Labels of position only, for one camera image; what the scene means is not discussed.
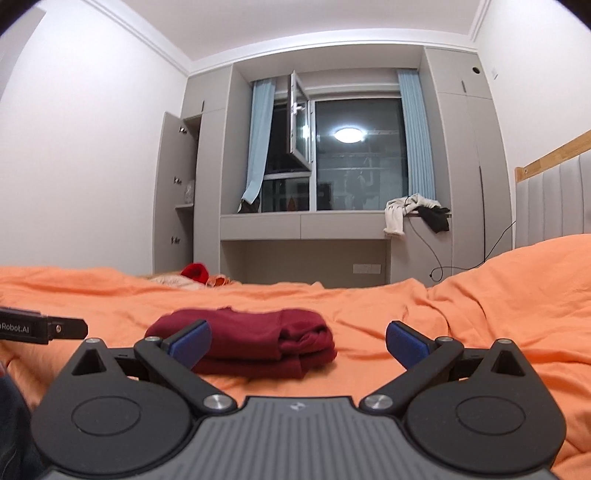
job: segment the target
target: red folded cloth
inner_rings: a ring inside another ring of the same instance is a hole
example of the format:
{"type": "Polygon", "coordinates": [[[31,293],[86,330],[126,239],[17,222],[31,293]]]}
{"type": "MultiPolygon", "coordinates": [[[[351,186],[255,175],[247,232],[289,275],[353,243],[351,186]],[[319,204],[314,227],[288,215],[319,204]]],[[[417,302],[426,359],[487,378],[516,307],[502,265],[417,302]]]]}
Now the red folded cloth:
{"type": "Polygon", "coordinates": [[[167,338],[197,320],[207,320],[212,330],[212,346],[193,368],[198,374],[303,378],[336,357],[332,332],[308,310],[178,310],[160,317],[145,335],[167,338]]]}

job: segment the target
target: gray upholstered headboard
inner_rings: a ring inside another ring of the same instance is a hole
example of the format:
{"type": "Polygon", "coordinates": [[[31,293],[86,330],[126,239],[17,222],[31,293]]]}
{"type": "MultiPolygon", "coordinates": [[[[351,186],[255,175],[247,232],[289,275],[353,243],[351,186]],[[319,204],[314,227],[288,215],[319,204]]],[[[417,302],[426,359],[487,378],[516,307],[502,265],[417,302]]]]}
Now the gray upholstered headboard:
{"type": "Polygon", "coordinates": [[[590,148],[591,131],[515,170],[516,248],[591,233],[590,148]]]}

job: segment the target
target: orange bedsheet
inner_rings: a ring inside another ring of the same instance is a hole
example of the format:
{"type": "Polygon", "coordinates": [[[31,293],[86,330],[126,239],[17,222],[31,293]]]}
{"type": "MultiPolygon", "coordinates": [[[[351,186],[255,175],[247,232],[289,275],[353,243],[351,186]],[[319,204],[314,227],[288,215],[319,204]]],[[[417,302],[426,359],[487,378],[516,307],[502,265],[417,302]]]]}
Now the orange bedsheet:
{"type": "MultiPolygon", "coordinates": [[[[79,316],[91,336],[130,346],[164,313],[184,307],[264,312],[312,309],[326,319],[339,356],[302,381],[208,377],[241,401],[245,395],[353,395],[358,401],[402,372],[384,345],[385,328],[404,319],[429,337],[452,335],[487,348],[513,338],[551,390],[567,419],[567,440],[554,471],[564,480],[591,478],[591,235],[570,236],[491,259],[483,267],[427,289],[415,280],[369,289],[321,285],[227,286],[173,290],[108,269],[0,268],[0,304],[79,316]]],[[[0,343],[34,406],[76,349],[0,343]]]]}

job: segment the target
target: open window pane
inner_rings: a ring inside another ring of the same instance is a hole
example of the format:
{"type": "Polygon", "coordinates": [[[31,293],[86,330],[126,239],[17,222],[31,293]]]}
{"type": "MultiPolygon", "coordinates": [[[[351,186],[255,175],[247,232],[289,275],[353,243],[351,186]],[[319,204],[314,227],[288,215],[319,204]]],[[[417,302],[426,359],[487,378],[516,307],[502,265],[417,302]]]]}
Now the open window pane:
{"type": "Polygon", "coordinates": [[[289,153],[308,170],[310,167],[310,98],[302,87],[296,73],[291,74],[288,100],[290,127],[289,153]]]}

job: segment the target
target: light blue curtain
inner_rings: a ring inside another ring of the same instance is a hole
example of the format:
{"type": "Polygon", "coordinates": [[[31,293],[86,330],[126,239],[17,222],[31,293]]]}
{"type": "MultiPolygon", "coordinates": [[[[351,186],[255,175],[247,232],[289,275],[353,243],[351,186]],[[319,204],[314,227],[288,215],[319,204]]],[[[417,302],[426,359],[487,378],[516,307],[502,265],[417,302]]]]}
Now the light blue curtain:
{"type": "Polygon", "coordinates": [[[257,80],[252,91],[251,138],[248,145],[248,171],[246,190],[242,200],[252,204],[261,191],[265,174],[273,103],[275,102],[275,79],[257,80]]]}
{"type": "Polygon", "coordinates": [[[431,138],[418,71],[398,69],[398,83],[407,138],[408,194],[419,193],[437,200],[431,138]]]}

